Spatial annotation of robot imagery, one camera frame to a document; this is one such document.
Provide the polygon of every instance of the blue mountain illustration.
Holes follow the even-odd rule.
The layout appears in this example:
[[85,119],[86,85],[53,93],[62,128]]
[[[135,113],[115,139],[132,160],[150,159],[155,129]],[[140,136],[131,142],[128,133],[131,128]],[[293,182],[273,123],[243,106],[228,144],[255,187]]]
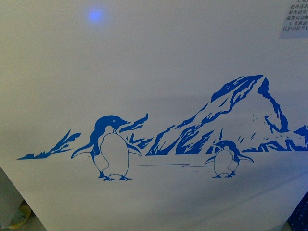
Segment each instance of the blue mountain illustration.
[[194,116],[158,134],[146,155],[215,153],[220,140],[235,142],[242,152],[302,151],[308,150],[308,128],[288,129],[267,78],[240,77],[214,93]]

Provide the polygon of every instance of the blue light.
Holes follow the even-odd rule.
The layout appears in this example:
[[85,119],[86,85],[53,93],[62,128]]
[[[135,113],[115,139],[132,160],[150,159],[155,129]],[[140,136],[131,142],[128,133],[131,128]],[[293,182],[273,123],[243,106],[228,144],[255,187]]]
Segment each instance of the blue light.
[[89,20],[92,23],[99,23],[103,20],[103,13],[101,10],[92,10],[89,12]]

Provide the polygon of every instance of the printed decal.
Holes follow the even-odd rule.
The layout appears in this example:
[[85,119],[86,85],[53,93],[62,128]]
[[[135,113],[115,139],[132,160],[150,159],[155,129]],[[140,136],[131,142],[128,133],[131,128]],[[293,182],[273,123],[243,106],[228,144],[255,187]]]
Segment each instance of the printed decal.
[[[249,121],[249,124],[244,125],[247,130],[236,130],[235,134],[229,123],[223,124],[219,119],[234,113],[235,106],[240,105],[250,94],[254,94],[258,105],[267,105],[266,111],[253,111],[246,118]],[[104,181],[127,181],[131,179],[127,177],[130,154],[140,157],[143,154],[143,158],[168,154],[206,154],[209,155],[208,159],[197,166],[188,163],[149,163],[140,166],[212,167],[214,178],[231,178],[236,175],[235,171],[242,160],[254,162],[251,157],[246,156],[249,153],[308,150],[308,126],[304,125],[295,131],[289,130],[288,120],[280,105],[270,95],[269,81],[263,75],[235,79],[214,93],[199,112],[181,124],[166,128],[156,137],[135,138],[132,131],[142,128],[148,118],[146,114],[133,123],[115,115],[99,118],[89,143],[74,150],[71,158],[90,153],[99,171],[99,178]],[[80,133],[68,137],[69,132],[49,152],[41,152],[36,156],[28,154],[19,160],[42,159],[70,151],[69,143],[78,138]],[[97,158],[104,159],[103,167],[97,164]]]

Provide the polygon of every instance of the penguin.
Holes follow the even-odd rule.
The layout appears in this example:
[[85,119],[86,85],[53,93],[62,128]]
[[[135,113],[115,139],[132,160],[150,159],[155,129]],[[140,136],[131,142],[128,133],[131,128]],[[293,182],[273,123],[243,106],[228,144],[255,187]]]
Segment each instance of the penguin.
[[102,172],[104,180],[113,181],[113,177],[118,175],[119,180],[131,180],[126,176],[129,170],[129,149],[126,141],[116,133],[108,133],[103,137],[100,145],[101,153],[107,162]]
[[[101,117],[95,123],[94,131],[90,136],[89,143],[75,150],[71,156],[71,159],[82,153],[90,153],[94,165],[100,172],[99,178],[112,181],[114,179],[110,177],[111,175],[120,175],[120,180],[130,180],[130,178],[126,177],[129,168],[130,151],[128,148],[133,147],[132,145],[126,143],[126,141],[116,132],[120,126],[128,123],[129,122],[115,115],[106,115]],[[103,170],[98,167],[95,160],[99,155],[102,155],[107,162],[107,167]]]
[[244,156],[232,141],[220,141],[214,146],[221,148],[217,154],[209,158],[205,164],[214,162],[214,178],[221,178],[221,175],[226,175],[229,178],[235,176],[235,171],[240,164],[240,160],[249,160],[254,162],[252,158]]

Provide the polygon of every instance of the large penguin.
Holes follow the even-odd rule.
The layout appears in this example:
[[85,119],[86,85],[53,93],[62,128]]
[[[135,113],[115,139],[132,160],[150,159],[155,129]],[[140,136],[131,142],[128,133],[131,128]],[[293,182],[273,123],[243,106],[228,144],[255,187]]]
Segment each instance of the large penguin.
[[[82,153],[90,153],[93,163],[100,172],[99,178],[112,181],[111,175],[119,175],[119,180],[129,180],[126,177],[129,168],[129,148],[132,145],[117,134],[116,130],[129,122],[115,115],[106,115],[98,119],[94,126],[94,131],[90,136],[90,141],[87,145],[75,150],[71,159]],[[101,169],[96,158],[102,155],[107,163],[107,167]]]
[[225,177],[235,176],[235,171],[240,164],[240,160],[253,162],[252,158],[242,155],[232,141],[220,141],[214,144],[214,146],[221,148],[221,150],[205,163],[214,162],[214,171],[216,173],[214,178],[221,178],[221,175],[226,175]]

